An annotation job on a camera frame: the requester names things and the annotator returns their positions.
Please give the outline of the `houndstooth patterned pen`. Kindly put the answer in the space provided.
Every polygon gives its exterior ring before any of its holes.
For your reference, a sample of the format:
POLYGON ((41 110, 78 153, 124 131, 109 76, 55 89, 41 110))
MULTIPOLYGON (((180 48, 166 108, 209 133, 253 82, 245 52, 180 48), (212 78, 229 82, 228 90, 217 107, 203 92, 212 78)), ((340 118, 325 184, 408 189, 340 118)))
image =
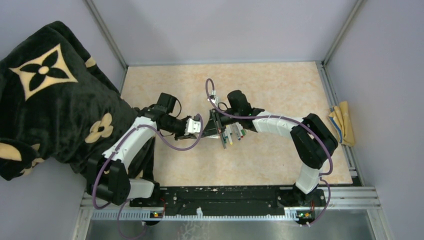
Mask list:
POLYGON ((227 148, 227 141, 225 136, 220 136, 220 140, 224 149, 227 148))

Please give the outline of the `yellow cap white marker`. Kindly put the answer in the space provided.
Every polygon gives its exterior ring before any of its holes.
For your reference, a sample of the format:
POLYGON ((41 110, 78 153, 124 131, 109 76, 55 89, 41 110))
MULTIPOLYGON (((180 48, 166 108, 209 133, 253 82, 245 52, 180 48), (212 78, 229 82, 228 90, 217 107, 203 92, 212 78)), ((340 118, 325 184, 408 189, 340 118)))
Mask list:
POLYGON ((232 145, 233 144, 233 140, 232 140, 232 136, 231 136, 232 133, 229 132, 228 129, 226 129, 225 134, 226 134, 226 138, 227 138, 228 143, 230 145, 232 145))

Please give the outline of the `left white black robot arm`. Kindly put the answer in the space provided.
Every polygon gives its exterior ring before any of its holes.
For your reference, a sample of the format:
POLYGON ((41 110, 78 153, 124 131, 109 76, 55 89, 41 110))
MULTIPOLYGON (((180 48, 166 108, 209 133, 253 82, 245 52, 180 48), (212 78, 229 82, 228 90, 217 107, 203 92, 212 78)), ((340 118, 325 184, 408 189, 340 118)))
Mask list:
POLYGON ((151 157, 155 137, 164 138, 160 130, 174 134, 176 139, 195 138, 184 150, 199 143, 204 129, 200 114, 179 119, 172 116, 178 99, 161 93, 157 102, 138 113, 129 129, 105 150, 100 157, 88 160, 86 169, 87 192, 92 196, 95 209, 101 209, 96 200, 106 204, 122 205, 127 200, 141 199, 147 206, 160 202, 160 185, 151 179, 136 179, 135 167, 139 157, 151 157))

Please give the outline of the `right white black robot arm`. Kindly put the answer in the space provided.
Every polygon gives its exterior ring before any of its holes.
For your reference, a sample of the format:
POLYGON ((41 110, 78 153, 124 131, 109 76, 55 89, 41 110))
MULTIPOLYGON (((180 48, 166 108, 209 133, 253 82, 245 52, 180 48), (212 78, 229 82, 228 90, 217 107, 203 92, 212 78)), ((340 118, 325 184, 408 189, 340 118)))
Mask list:
POLYGON ((215 97, 214 93, 207 96, 214 107, 212 118, 219 126, 237 123, 247 131, 274 134, 293 141, 302 166, 292 189, 282 195, 280 202, 286 207, 310 204, 322 177, 333 171, 331 157, 339 145, 320 117, 310 113, 303 118, 290 118, 252 107, 240 90, 228 94, 230 107, 221 110, 215 97))

